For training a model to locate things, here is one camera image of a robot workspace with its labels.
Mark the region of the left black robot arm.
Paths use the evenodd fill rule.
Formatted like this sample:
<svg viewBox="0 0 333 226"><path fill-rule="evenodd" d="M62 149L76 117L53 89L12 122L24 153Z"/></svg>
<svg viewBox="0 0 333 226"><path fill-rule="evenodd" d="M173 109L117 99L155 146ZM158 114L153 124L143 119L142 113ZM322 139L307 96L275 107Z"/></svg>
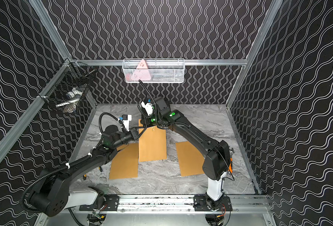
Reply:
<svg viewBox="0 0 333 226"><path fill-rule="evenodd" d="M120 146L138 140L154 121L154 116L142 117L142 132L138 131L139 127L127 129L122 120L118 121L120 127L110 125L103 128L100 122L101 139L96 147L86 156L57 169L42 170L39 177L22 193L20 206L26 212L44 213L49 217L76 206L77 198L72 197L70 185L95 168L111 162Z"/></svg>

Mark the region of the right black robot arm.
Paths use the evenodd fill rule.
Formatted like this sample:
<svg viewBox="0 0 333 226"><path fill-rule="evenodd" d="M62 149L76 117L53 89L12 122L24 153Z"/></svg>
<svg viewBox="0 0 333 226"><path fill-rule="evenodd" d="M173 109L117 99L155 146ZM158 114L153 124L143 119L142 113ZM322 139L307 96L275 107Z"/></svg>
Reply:
<svg viewBox="0 0 333 226"><path fill-rule="evenodd" d="M208 189L205 194L206 207L211 211L222 210L225 194L223 179L232 172L231 153L233 150L224 140L217 141L194 126L178 110L171 110L164 98L153 98L146 85L138 81L148 93L147 98L138 107L142 113L141 124L146 127L156 126L161 130L171 130L183 136L204 157L202 170L208 177Z"/></svg>

